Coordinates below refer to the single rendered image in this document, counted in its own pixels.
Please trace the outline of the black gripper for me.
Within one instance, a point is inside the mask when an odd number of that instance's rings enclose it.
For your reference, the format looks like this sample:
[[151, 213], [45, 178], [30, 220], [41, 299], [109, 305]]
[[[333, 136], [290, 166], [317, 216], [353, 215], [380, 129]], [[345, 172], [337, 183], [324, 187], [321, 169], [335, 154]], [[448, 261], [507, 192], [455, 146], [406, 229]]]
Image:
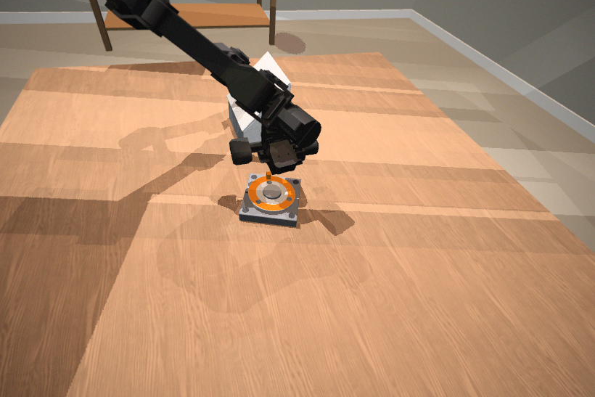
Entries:
[[[271, 171], [271, 174], [276, 175], [272, 170], [269, 158], [265, 158], [263, 154], [263, 146], [267, 138], [273, 137], [275, 141], [282, 139], [282, 135], [284, 135], [284, 133], [281, 132], [278, 128], [270, 127], [268, 129], [263, 124], [261, 124], [261, 142], [249, 143], [247, 137], [232, 139], [229, 142], [229, 148], [233, 164], [249, 164], [253, 160], [252, 153], [257, 152], [260, 162], [266, 163]], [[305, 155], [315, 155], [318, 153], [318, 151], [319, 143], [316, 140], [311, 146], [305, 148]]]

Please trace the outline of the orange round plate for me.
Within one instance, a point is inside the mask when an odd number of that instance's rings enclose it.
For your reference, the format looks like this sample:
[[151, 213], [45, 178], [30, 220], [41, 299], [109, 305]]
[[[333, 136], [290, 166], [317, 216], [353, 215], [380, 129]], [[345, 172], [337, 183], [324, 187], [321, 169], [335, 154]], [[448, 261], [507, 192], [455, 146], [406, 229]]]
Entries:
[[[277, 185], [281, 189], [279, 198], [271, 200], [263, 195], [264, 187], [269, 185], [267, 183]], [[266, 176], [260, 177], [251, 183], [248, 189], [248, 197], [256, 208], [269, 213], [278, 213], [292, 206], [295, 201], [295, 190], [288, 181], [272, 176], [271, 172], [268, 171]], [[287, 199], [291, 199], [291, 201], [287, 201]], [[256, 202], [260, 202], [260, 204]]]

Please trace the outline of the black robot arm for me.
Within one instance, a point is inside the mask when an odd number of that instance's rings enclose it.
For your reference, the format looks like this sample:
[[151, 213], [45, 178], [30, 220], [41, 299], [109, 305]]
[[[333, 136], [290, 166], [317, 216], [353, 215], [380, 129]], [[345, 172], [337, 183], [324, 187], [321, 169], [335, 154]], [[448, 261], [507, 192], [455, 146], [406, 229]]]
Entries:
[[[179, 11], [170, 0], [107, 0], [105, 6], [135, 29], [150, 30], [167, 38], [227, 87], [236, 105], [266, 128], [283, 132], [282, 139], [267, 138], [263, 146], [263, 154], [269, 158], [275, 174], [293, 171], [303, 164], [305, 148], [318, 139], [321, 124], [292, 103], [295, 95], [271, 71], [256, 70], [238, 48], [212, 43], [178, 16]], [[254, 112], [261, 111], [259, 118]]]

